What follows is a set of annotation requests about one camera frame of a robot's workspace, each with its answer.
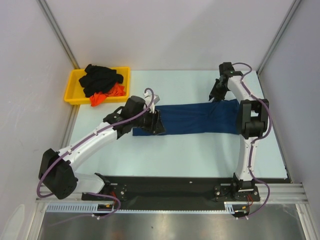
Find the blue t shirt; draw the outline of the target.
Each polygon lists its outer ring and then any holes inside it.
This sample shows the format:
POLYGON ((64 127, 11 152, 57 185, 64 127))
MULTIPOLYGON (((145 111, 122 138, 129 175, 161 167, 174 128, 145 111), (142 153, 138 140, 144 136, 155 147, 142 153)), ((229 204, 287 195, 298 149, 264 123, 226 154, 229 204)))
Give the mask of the blue t shirt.
POLYGON ((219 102, 158 105, 165 135, 222 133, 236 135, 240 104, 236 99, 219 102))

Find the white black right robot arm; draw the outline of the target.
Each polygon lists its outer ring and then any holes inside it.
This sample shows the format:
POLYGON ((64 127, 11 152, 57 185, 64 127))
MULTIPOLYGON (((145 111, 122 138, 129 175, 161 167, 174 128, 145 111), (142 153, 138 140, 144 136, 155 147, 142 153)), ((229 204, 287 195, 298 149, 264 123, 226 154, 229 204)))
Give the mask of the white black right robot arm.
POLYGON ((269 102, 254 96, 243 81, 241 71, 227 70, 219 74, 209 99, 220 102, 232 92, 239 103, 236 131, 240 135, 238 164, 230 185, 230 196, 242 201, 255 191, 255 157, 259 141, 269 132, 269 102))

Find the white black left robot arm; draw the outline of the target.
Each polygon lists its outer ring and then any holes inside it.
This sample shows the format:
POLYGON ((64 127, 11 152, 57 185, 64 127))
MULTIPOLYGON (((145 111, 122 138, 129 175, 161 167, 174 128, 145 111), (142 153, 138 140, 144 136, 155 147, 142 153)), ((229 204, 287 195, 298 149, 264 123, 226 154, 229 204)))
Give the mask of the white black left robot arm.
POLYGON ((159 110, 126 119, 122 113, 112 112, 91 133, 58 151, 48 149, 42 156, 39 184, 45 185, 59 200, 73 193, 93 193, 98 199, 110 196, 109 181, 100 173, 77 173, 77 169, 102 147, 132 129, 138 128, 153 135, 165 132, 159 110))

